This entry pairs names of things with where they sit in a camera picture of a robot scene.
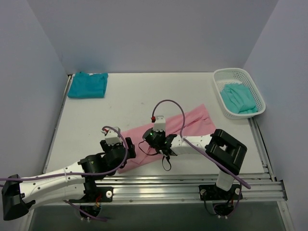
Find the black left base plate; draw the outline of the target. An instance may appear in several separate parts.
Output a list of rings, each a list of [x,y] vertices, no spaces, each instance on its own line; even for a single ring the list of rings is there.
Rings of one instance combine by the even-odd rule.
[[[94,190],[82,190],[83,195],[78,199],[69,199],[72,203],[110,203],[113,201],[113,187],[103,186]]]

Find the aluminium rail frame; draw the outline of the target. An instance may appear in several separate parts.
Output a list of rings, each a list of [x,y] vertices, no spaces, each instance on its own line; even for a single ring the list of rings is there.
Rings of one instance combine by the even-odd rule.
[[[273,181],[268,173],[243,174],[250,186],[242,188],[243,202],[286,201],[281,181]],[[99,187],[113,187],[114,205],[182,204],[200,202],[200,185],[216,182],[217,175],[113,176],[97,181]]]

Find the mint green t-shirt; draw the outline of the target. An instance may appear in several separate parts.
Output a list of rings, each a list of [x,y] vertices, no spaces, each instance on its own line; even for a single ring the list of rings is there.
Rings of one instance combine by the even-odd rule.
[[[227,109],[235,114],[251,114],[258,112],[257,104],[250,89],[243,84],[226,84],[221,97]]]

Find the pink t-shirt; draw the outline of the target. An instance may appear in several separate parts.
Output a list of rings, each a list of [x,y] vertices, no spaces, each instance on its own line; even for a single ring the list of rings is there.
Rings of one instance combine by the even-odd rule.
[[[146,130],[152,128],[152,123],[144,126],[132,128],[121,134],[123,137],[130,137],[135,145],[136,157],[129,159],[124,168],[119,169],[118,173],[124,173],[143,165],[149,164],[162,159],[162,155],[151,155],[155,150],[148,144],[142,143],[142,136]],[[182,115],[175,115],[166,119],[166,134],[179,135],[182,127]],[[202,136],[209,135],[215,131],[216,127],[212,122],[206,107],[202,104],[193,110],[185,113],[185,126],[183,135],[185,136]]]

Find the white perforated plastic basket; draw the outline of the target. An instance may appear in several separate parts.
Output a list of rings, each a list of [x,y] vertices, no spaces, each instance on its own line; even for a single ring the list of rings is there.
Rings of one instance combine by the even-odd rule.
[[[220,108],[226,118],[232,120],[248,119],[254,116],[258,116],[265,111],[265,102],[257,86],[255,85],[254,81],[252,80],[251,76],[247,71],[240,68],[223,68],[216,70],[212,75],[212,79],[214,93],[216,95]],[[243,84],[244,86],[248,87],[256,103],[257,112],[248,114],[235,114],[231,112],[226,107],[221,97],[221,91],[227,84]]]

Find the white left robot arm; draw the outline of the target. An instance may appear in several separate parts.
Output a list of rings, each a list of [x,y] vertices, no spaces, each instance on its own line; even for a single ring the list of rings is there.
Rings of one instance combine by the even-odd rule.
[[[114,145],[102,140],[100,145],[103,152],[88,155],[57,171],[31,178],[21,178],[17,174],[3,178],[3,219],[20,218],[36,207],[53,202],[91,202],[99,194],[105,195],[106,192],[100,191],[95,182],[114,175],[128,159],[136,157],[136,152],[129,137]]]

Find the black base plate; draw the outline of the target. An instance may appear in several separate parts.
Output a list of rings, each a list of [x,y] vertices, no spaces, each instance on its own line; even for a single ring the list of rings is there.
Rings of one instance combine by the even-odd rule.
[[[83,195],[78,199],[69,199],[72,203],[110,203],[113,201],[113,187],[103,186],[94,190],[82,190]]]
[[[218,188],[215,184],[199,185],[200,199],[203,201],[228,201],[241,200],[242,195],[239,191],[242,188],[240,184],[233,184],[228,191]]]

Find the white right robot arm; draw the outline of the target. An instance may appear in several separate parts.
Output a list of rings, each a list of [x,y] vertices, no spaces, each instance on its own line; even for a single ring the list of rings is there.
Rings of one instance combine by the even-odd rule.
[[[222,129],[203,136],[167,136],[164,131],[150,128],[143,134],[142,139],[166,160],[171,156],[201,154],[214,163],[219,168],[214,186],[214,194],[218,198],[226,198],[231,193],[234,180],[251,189],[251,186],[238,176],[247,147]]]

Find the teal folded t-shirt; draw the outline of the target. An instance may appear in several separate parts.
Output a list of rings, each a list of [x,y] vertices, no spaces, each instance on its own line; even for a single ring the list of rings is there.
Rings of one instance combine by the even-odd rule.
[[[107,82],[108,73],[76,73],[67,96],[72,99],[104,98]]]

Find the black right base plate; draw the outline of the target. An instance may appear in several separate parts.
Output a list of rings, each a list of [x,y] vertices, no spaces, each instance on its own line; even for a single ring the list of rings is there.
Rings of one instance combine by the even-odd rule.
[[[240,184],[233,184],[228,191],[218,188],[215,184],[199,185],[200,199],[203,201],[228,201],[241,200],[242,195],[239,191],[242,188]]]

